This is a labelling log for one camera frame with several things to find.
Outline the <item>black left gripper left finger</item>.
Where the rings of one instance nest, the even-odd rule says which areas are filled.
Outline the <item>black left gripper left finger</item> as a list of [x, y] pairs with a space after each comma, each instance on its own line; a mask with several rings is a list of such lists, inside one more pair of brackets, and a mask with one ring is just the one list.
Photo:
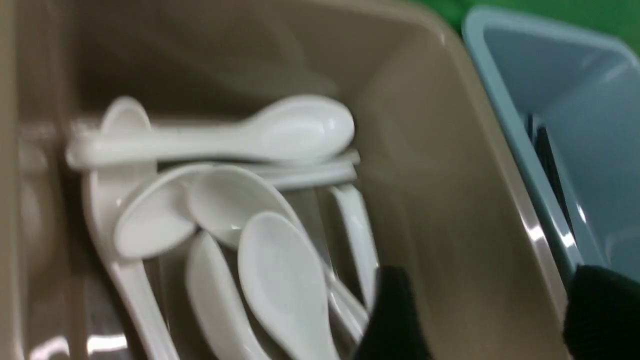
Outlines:
[[432, 360], [407, 272], [382, 265], [376, 271], [375, 302], [354, 360]]

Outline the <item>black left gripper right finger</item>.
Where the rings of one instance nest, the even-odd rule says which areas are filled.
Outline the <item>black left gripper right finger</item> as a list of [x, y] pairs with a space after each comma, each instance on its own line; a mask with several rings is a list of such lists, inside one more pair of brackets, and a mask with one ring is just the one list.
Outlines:
[[574, 360], [638, 360], [639, 282], [600, 266], [578, 266], [567, 292], [562, 337]]

